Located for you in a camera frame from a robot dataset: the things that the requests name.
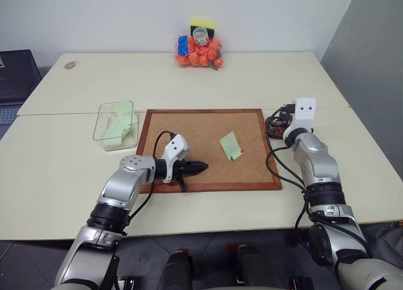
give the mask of white table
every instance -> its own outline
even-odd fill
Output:
[[[0,240],[76,236],[119,160],[135,152],[104,152],[92,139],[95,120],[96,114],[17,118],[0,141]],[[339,164],[346,201],[359,222],[403,218],[403,182],[351,108],[319,109],[315,132]],[[298,171],[291,151],[278,155]],[[298,189],[282,184],[281,191],[155,194],[126,231],[136,236],[291,227],[303,199]],[[304,225],[311,225],[307,218]]]
[[[312,52],[225,53],[224,60],[214,71],[181,69],[168,53],[65,54],[18,114],[97,113],[122,100],[141,111],[274,109],[298,97],[317,98],[319,108],[348,106]]]

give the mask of wooden frame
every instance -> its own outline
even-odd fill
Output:
[[[137,155],[142,155],[148,136],[148,131],[153,114],[188,114],[188,113],[256,113],[259,120],[259,126],[262,133],[264,148],[266,153],[269,153],[269,146],[266,141],[266,128],[264,126],[263,112],[261,109],[148,109],[139,144],[137,146]],[[269,165],[274,172],[278,173],[276,163],[273,157],[269,159]],[[281,181],[276,176],[272,176],[273,182],[232,182],[232,183],[192,183],[186,184],[188,192],[203,192],[203,191],[267,191],[280,190]],[[150,186],[144,186],[141,193],[147,193]],[[158,184],[154,186],[154,192],[169,193],[181,192],[179,184],[175,181],[170,184]]]

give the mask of robotic arm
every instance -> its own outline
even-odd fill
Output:
[[[165,183],[182,175],[196,174],[208,165],[200,161],[185,161],[190,152],[181,135],[171,134],[162,159],[130,155],[120,161],[110,177],[86,226],[81,227],[68,251],[55,280],[54,289],[110,289],[116,281],[119,258],[115,250],[125,235],[129,212],[142,185],[154,180]]]
[[[314,223],[309,229],[313,260],[333,266],[345,290],[402,289],[403,271],[372,259],[365,238],[346,204],[338,165],[327,146],[310,132],[315,117],[315,99],[296,99],[292,122],[283,139],[292,147],[300,167],[309,203],[307,213]]]

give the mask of cork board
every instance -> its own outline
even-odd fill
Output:
[[[201,191],[272,191],[280,190],[279,178],[267,170],[265,160],[267,146],[263,114],[260,109],[214,109],[214,110],[155,110],[149,109],[145,116],[137,155],[152,155],[154,142],[163,130],[179,133],[191,146],[185,160],[200,160],[208,169],[184,179],[188,192]],[[233,131],[244,153],[235,161],[228,160],[219,140]],[[161,158],[169,135],[159,140],[156,157]],[[277,172],[275,161],[270,166]],[[150,185],[142,188],[149,192]],[[154,192],[181,192],[173,181],[158,181]]]

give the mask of laptop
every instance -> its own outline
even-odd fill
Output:
[[[0,52],[0,138],[41,79],[30,50]]]

